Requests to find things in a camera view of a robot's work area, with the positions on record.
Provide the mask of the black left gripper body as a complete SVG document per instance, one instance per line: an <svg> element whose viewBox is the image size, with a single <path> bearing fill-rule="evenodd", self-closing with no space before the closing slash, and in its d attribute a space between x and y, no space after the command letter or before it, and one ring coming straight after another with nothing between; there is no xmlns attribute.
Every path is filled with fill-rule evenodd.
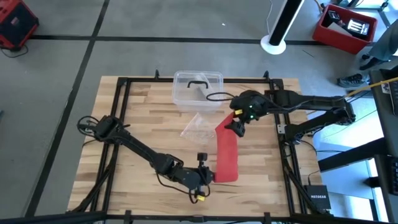
<svg viewBox="0 0 398 224"><path fill-rule="evenodd" d="M176 165L174 180L188 189L188 197L191 202L203 202L208 197L208 167L205 162L208 154L199 152L197 154L198 167L185 167L183 162Z"/></svg>

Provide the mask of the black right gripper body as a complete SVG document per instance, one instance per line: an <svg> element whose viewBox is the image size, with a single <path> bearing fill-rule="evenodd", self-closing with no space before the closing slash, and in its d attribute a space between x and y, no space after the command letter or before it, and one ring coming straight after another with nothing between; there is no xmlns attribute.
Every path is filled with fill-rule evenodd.
<svg viewBox="0 0 398 224"><path fill-rule="evenodd" d="M247 120L248 119L244 110L237 109L231 113L231 118L224 127L226 129L232 130L238 137L241 138L246 132L245 124Z"/></svg>

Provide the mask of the red elastic bandage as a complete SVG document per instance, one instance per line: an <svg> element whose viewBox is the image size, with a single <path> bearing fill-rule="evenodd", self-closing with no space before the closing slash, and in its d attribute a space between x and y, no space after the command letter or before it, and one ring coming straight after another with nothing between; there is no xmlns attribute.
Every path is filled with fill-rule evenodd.
<svg viewBox="0 0 398 224"><path fill-rule="evenodd" d="M233 121L234 113L225 117L215 128L216 165L215 182L234 182L238 179L238 141L233 130L226 126Z"/></svg>

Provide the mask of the clear plastic zip bag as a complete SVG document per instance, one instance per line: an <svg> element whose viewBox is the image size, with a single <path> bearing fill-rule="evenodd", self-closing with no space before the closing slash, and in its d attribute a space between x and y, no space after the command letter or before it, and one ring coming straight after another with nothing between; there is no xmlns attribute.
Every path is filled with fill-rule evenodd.
<svg viewBox="0 0 398 224"><path fill-rule="evenodd" d="M205 145L216 135L216 124L211 113L196 113L185 129L180 133L180 137Z"/></svg>

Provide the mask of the clear packet with grey contents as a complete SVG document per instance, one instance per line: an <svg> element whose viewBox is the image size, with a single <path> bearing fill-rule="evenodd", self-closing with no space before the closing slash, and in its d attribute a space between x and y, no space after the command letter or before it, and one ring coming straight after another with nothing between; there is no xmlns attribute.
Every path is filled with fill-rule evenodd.
<svg viewBox="0 0 398 224"><path fill-rule="evenodd" d="M223 89L223 75L219 72L195 71L194 80L200 82L199 84L192 83L190 85L197 88L198 96L196 100L206 101L207 95Z"/></svg>

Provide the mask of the clear lidded storage box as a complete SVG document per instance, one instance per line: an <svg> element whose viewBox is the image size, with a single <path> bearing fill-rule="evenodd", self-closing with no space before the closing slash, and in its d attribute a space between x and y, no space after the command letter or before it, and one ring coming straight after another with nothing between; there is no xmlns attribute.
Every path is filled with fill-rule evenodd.
<svg viewBox="0 0 398 224"><path fill-rule="evenodd" d="M220 101L196 100L197 88L190 85L200 82L194 80L194 72L182 70L175 73L172 88L173 103L183 112L215 112L221 106Z"/></svg>

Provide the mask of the black white pole stand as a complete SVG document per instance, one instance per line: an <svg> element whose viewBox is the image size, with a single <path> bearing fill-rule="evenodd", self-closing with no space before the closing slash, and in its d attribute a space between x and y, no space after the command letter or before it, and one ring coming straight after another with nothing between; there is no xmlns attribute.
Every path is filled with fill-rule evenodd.
<svg viewBox="0 0 398 224"><path fill-rule="evenodd" d="M271 55L280 55L286 50L285 36L289 32L299 10L301 10L304 1L284 0L271 33L265 35L260 41L260 46L265 52Z"/></svg>

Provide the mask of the red plastic crate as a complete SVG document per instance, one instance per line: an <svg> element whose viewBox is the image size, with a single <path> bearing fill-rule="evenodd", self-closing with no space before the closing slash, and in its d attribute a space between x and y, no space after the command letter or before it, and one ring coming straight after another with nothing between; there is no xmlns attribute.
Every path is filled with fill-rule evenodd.
<svg viewBox="0 0 398 224"><path fill-rule="evenodd" d="M365 37L359 38L355 37L353 34L345 34L329 28L329 26L333 24L332 22L329 24L329 21L331 21L329 12L335 12L339 16L339 20L346 25L349 24L350 19L369 24L368 33ZM376 27L377 19L373 17L365 16L334 4L329 4L325 7L325 11L316 23L312 38L322 44L335 47L351 54L357 54L374 40Z"/></svg>

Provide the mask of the black desk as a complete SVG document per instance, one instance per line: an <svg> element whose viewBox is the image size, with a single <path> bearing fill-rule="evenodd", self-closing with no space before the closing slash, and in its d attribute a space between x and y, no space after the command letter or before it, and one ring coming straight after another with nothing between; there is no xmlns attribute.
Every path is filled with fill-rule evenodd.
<svg viewBox="0 0 398 224"><path fill-rule="evenodd" d="M355 162L373 158L376 163L377 176L369 178L380 187L386 207L388 220L398 223L398 117L392 109L391 96L382 92L382 81L398 81L398 65L392 69L379 69L370 72L372 88L376 102L383 137L341 152L318 162L320 170L326 172L339 169Z"/></svg>

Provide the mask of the small black box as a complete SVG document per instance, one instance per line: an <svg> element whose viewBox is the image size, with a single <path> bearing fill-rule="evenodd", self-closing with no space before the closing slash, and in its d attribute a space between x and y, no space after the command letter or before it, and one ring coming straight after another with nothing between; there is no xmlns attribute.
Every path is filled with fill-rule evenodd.
<svg viewBox="0 0 398 224"><path fill-rule="evenodd" d="M326 12L325 22L327 24L331 24L333 22L339 23L339 21L340 21L340 15L336 11L329 10Z"/></svg>

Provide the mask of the silver black device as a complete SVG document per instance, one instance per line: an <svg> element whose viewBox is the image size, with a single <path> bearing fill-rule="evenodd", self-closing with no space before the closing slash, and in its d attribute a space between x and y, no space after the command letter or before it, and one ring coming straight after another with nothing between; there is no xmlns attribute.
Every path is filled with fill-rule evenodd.
<svg viewBox="0 0 398 224"><path fill-rule="evenodd" d="M369 23L356 19L350 19L346 25L346 30L354 37L365 39L368 36L369 27Z"/></svg>

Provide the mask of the black keyboard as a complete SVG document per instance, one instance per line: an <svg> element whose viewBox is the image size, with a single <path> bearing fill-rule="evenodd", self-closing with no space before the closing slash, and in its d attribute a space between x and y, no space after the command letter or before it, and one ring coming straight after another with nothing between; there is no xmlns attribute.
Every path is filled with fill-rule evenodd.
<svg viewBox="0 0 398 224"><path fill-rule="evenodd" d="M393 113L398 117L398 81L390 82L389 87Z"/></svg>

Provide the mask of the person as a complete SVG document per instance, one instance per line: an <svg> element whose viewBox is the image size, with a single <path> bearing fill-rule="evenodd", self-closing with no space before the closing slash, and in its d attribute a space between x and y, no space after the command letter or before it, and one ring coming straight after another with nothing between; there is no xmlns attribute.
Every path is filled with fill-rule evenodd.
<svg viewBox="0 0 398 224"><path fill-rule="evenodd" d="M386 63L398 50L398 19L396 19L387 30L381 35L379 40L372 46L370 51L362 56L363 60L369 59L367 63L361 65L359 70L362 73L340 77L336 79L336 84L343 88L357 87L369 83L370 77L365 70L374 68L377 65Z"/></svg>

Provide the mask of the red and black equipment case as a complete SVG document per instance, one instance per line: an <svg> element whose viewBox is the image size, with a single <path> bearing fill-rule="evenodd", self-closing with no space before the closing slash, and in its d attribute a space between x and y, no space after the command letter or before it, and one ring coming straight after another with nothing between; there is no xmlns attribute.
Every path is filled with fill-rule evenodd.
<svg viewBox="0 0 398 224"><path fill-rule="evenodd" d="M20 50L38 26L23 0L0 0L0 49Z"/></svg>

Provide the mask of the black Netgear network switch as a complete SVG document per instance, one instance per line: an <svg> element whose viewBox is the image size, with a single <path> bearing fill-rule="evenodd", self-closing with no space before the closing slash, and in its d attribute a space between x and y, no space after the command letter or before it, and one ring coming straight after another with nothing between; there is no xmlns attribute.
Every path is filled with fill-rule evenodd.
<svg viewBox="0 0 398 224"><path fill-rule="evenodd" d="M327 187L325 185L305 185L311 201L322 210L330 210L330 198L328 195Z"/></svg>

